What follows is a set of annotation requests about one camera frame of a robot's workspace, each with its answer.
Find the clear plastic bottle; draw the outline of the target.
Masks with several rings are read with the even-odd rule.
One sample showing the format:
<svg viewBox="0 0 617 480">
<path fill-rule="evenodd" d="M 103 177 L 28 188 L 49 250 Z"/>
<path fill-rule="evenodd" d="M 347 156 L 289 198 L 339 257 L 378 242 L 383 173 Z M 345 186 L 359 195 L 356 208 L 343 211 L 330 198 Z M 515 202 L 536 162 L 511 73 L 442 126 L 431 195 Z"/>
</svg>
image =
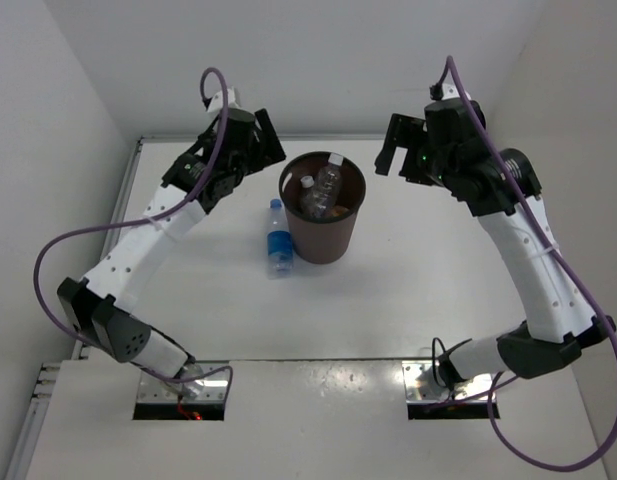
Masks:
<svg viewBox="0 0 617 480">
<path fill-rule="evenodd" d="M 343 184 L 341 173 L 343 160 L 341 155 L 331 153 L 327 164 L 319 170 L 316 176 L 313 194 L 315 205 L 320 207 L 322 213 L 320 218 L 329 216 L 331 209 L 335 206 Z"/>
</svg>

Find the white label clear bottle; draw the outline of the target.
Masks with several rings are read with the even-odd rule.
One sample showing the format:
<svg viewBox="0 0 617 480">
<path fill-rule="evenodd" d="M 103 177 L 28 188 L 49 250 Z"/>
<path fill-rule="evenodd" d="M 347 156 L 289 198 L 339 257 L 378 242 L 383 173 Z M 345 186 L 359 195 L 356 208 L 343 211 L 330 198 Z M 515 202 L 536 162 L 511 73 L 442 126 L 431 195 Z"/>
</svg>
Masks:
<svg viewBox="0 0 617 480">
<path fill-rule="evenodd" d="M 313 194 L 315 180 L 311 175 L 305 175 L 300 179 L 301 193 L 299 197 L 299 205 L 304 215 L 310 218 L 320 218 L 322 216 L 319 206 L 315 205 L 315 197 Z"/>
</svg>

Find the orange juice bottle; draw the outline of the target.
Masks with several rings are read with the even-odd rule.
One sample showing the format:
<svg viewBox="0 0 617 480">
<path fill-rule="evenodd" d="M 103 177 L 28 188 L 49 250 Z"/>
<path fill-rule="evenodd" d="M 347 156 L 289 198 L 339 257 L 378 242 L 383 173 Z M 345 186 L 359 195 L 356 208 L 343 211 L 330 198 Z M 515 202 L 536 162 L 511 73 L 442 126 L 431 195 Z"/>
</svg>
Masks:
<svg viewBox="0 0 617 480">
<path fill-rule="evenodd" d="M 331 209 L 330 214 L 333 218 L 335 218 L 335 217 L 346 215 L 348 212 L 349 212 L 349 209 L 347 207 L 344 207 L 342 205 L 335 205 Z"/>
</svg>

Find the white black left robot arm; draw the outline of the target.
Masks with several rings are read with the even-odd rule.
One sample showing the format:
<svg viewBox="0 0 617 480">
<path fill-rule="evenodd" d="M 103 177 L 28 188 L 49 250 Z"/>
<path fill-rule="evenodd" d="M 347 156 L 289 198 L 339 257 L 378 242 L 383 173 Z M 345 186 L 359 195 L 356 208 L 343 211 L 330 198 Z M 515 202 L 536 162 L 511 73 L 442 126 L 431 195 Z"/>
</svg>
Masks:
<svg viewBox="0 0 617 480">
<path fill-rule="evenodd" d="M 139 297 L 176 244 L 221 199 L 286 157 L 266 110 L 241 109 L 233 89 L 204 104 L 212 123 L 163 175 L 139 224 L 81 279 L 67 278 L 57 290 L 84 343 L 175 386 L 202 373 L 180 344 L 134 316 Z"/>
</svg>

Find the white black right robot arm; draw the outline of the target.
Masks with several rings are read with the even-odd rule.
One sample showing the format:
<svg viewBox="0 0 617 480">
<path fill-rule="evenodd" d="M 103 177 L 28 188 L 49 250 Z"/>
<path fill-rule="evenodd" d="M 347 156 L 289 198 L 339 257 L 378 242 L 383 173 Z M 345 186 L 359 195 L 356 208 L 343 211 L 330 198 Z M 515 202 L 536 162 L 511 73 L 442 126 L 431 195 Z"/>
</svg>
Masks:
<svg viewBox="0 0 617 480">
<path fill-rule="evenodd" d="M 427 105 L 422 118 L 395 113 L 375 160 L 387 175 L 395 152 L 400 176 L 447 189 L 494 242 L 516 287 L 525 319 L 516 328 L 465 340 L 443 353 L 437 374 L 448 389 L 485 373 L 532 379 L 561 370 L 608 334 L 582 291 L 554 259 L 541 184 L 528 157 L 506 148 L 491 155 L 459 95 Z"/>
</svg>

